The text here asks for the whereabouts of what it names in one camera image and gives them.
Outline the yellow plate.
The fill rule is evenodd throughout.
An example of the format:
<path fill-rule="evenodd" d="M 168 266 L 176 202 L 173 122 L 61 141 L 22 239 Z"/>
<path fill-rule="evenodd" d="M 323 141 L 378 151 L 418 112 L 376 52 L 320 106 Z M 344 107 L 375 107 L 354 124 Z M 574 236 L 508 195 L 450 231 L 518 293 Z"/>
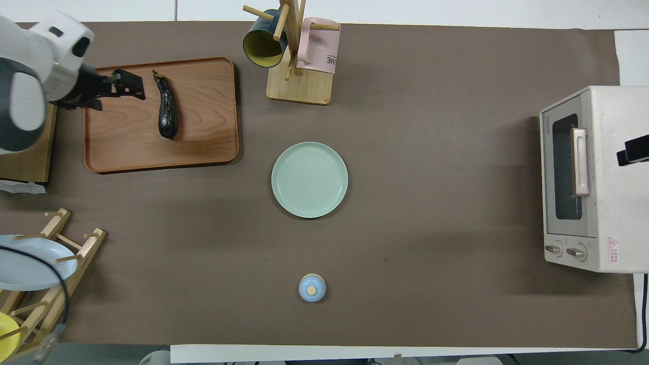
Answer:
<path fill-rule="evenodd" d="M 21 326 L 9 315 L 0 312 L 0 362 L 16 351 L 21 335 Z"/>

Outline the pale green plate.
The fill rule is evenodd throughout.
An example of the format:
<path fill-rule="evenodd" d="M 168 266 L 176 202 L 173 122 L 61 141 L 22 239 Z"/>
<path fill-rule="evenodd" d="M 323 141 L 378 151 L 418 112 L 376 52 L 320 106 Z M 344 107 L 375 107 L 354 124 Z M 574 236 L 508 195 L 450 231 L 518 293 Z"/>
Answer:
<path fill-rule="evenodd" d="M 333 212 L 345 199 L 349 173 L 333 148 L 304 141 L 278 156 L 270 183 L 274 198 L 284 210 L 300 218 L 315 219 Z"/>

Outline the light blue plate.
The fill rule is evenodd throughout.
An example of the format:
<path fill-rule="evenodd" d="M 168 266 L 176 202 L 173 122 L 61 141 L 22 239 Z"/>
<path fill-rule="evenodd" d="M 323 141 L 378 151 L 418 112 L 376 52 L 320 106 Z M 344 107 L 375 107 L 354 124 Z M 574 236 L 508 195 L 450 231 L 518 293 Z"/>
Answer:
<path fill-rule="evenodd" d="M 13 234 L 0 235 L 0 247 L 27 252 L 51 264 L 62 279 L 71 276 L 78 267 L 77 260 L 56 263 L 56 259 L 74 255 L 70 249 L 47 238 L 14 240 Z M 15 252 L 0 250 L 0 289 L 35 291 L 59 284 L 56 275 L 46 265 Z"/>

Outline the pink mug with print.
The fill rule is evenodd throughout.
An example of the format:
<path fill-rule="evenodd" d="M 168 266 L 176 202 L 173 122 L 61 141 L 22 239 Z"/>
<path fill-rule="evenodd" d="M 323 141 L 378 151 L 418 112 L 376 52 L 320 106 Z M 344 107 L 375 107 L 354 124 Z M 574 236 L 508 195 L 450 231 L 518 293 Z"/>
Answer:
<path fill-rule="evenodd" d="M 334 74 L 338 62 L 341 24 L 325 18 L 304 18 L 297 67 Z"/>

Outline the brown table mat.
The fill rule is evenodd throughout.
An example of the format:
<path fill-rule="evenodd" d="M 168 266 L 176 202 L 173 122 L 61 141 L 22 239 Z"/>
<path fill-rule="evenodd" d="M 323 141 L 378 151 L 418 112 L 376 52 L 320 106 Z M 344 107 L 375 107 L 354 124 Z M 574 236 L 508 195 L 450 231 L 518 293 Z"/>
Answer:
<path fill-rule="evenodd" d="M 234 162 L 97 175 L 83 111 L 56 121 L 47 193 L 0 192 L 0 234 L 107 238 L 62 340 L 124 344 L 635 347 L 630 275 L 547 263 L 540 110 L 618 85 L 610 30 L 345 24 L 332 101 L 272 101 L 248 22 L 89 23 L 95 67 L 225 56 Z M 278 156 L 333 148 L 348 191 L 304 219 L 271 190 Z M 316 273 L 327 293 L 298 294 Z"/>

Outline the oven door with handle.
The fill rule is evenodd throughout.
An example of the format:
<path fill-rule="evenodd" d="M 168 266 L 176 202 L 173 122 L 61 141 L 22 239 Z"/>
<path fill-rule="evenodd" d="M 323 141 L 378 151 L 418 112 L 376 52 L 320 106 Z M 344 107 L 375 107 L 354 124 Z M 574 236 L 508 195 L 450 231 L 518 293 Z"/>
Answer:
<path fill-rule="evenodd" d="M 546 233 L 595 237 L 593 90 L 587 88 L 540 113 Z"/>

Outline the wooden two-tier shelf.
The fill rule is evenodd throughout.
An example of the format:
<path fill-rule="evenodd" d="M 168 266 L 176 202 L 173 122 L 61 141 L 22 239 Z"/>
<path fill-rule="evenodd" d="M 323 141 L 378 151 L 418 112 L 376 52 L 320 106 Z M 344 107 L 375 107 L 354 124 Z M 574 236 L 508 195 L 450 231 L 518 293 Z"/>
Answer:
<path fill-rule="evenodd" d="M 0 179 L 35 183 L 49 181 L 56 118 L 57 107 L 49 104 L 44 129 L 37 143 L 23 152 L 0 155 Z"/>

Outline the brown wooden tray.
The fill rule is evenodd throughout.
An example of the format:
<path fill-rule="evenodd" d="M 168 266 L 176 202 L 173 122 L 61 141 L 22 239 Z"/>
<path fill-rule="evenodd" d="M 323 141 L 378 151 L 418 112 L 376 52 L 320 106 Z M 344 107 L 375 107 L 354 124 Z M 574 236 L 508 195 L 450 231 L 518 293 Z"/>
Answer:
<path fill-rule="evenodd" d="M 140 76 L 145 100 L 104 98 L 102 110 L 84 111 L 84 162 L 95 173 L 214 165 L 239 152 L 236 74 L 222 56 L 124 65 Z M 160 94 L 153 70 L 166 76 L 178 99 L 179 130 L 158 131 Z"/>

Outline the white foam padding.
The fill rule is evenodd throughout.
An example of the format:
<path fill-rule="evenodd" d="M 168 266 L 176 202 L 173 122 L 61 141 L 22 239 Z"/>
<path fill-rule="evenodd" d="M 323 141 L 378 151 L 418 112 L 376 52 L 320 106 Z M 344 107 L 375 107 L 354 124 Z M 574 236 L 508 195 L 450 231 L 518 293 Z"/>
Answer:
<path fill-rule="evenodd" d="M 0 191 L 11 194 L 46 194 L 46 187 L 33 181 L 21 182 L 0 179 Z"/>

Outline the wooden dish rack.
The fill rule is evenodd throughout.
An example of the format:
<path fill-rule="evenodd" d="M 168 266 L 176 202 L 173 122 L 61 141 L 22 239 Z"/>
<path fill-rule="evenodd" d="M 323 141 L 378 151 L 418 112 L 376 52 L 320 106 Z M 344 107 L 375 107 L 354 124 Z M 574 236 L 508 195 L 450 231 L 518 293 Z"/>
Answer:
<path fill-rule="evenodd" d="M 56 259 L 55 262 L 62 263 L 77 260 L 78 267 L 71 276 L 62 279 L 57 270 L 46 261 L 27 252 L 9 247 L 0 247 L 0 250 L 15 252 L 46 265 L 59 281 L 56 286 L 35 291 L 0 289 L 0 312 L 14 319 L 21 326 L 22 334 L 16 351 L 3 362 L 35 352 L 35 362 L 37 365 L 43 365 L 67 326 L 71 312 L 71 296 L 103 243 L 104 238 L 106 238 L 106 232 L 97 228 L 84 235 L 83 243 L 74 242 L 63 235 L 63 229 L 71 217 L 70 211 L 61 208 L 58 211 L 46 212 L 46 217 L 50 221 L 41 232 L 37 234 L 13 234 L 13 239 L 22 240 L 41 237 L 58 242 L 70 249 L 74 255 Z"/>

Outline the dark blue mug yellow inside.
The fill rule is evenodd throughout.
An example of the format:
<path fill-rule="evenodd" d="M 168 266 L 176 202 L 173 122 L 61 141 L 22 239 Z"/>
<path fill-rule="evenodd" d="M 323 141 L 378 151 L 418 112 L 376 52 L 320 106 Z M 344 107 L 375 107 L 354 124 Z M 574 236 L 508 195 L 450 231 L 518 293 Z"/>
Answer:
<path fill-rule="evenodd" d="M 259 17 L 253 23 L 243 39 L 243 50 L 252 63 L 272 68 L 282 61 L 288 41 L 285 31 L 282 31 L 278 41 L 273 38 L 281 10 L 267 9 L 264 12 L 273 16 L 273 19 Z"/>

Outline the wooden mug tree stand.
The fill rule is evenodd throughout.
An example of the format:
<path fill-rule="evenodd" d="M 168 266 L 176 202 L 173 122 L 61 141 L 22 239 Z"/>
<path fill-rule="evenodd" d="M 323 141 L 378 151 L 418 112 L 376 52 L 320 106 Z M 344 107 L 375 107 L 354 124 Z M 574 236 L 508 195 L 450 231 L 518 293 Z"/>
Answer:
<path fill-rule="evenodd" d="M 285 31 L 288 46 L 282 61 L 275 67 L 267 68 L 269 71 L 266 95 L 276 101 L 327 105 L 331 102 L 334 74 L 297 67 L 297 51 L 305 5 L 306 0 L 279 0 L 278 8 L 281 13 L 273 38 L 278 41 L 282 31 Z M 243 5 L 242 9 L 257 16 L 257 19 L 259 17 L 273 19 L 273 16 L 266 14 L 264 10 L 247 5 Z"/>

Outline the white toaster oven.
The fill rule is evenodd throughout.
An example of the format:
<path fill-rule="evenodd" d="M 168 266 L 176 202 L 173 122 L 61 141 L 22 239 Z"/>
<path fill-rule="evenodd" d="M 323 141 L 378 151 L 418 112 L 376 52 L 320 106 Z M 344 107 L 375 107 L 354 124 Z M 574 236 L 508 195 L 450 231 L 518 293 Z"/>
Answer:
<path fill-rule="evenodd" d="M 649 273 L 649 161 L 628 166 L 619 166 L 617 161 L 617 152 L 625 150 L 625 141 L 649 134 L 649 86 L 587 86 L 584 89 L 587 88 L 593 95 L 589 155 L 593 158 L 596 236 L 546 233 L 540 140 L 543 244 L 563 248 L 561 257 L 544 249 L 545 259 L 549 263 L 598 273 Z M 618 264 L 608 263 L 608 236 L 619 243 Z M 584 262 L 566 253 L 567 248 L 580 245 L 587 250 Z"/>

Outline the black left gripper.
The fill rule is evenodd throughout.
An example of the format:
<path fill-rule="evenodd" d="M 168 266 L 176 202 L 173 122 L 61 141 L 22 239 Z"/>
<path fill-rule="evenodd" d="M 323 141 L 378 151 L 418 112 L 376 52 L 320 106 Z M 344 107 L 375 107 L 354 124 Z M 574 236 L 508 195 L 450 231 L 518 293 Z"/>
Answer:
<path fill-rule="evenodd" d="M 142 78 L 124 69 L 119 69 L 119 74 L 101 76 L 94 67 L 83 63 L 72 90 L 62 99 L 51 101 L 51 104 L 68 111 L 78 108 L 102 111 L 100 97 L 122 96 L 146 100 Z"/>

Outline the dark purple eggplant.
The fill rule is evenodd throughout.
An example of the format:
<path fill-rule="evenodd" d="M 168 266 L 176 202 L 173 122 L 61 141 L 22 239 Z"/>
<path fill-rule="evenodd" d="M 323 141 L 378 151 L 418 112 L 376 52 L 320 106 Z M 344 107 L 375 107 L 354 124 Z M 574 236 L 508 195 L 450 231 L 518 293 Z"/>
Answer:
<path fill-rule="evenodd" d="M 177 135 L 180 124 L 177 97 L 166 76 L 163 76 L 154 69 L 152 70 L 152 73 L 160 95 L 157 122 L 158 132 L 163 138 L 174 139 Z"/>

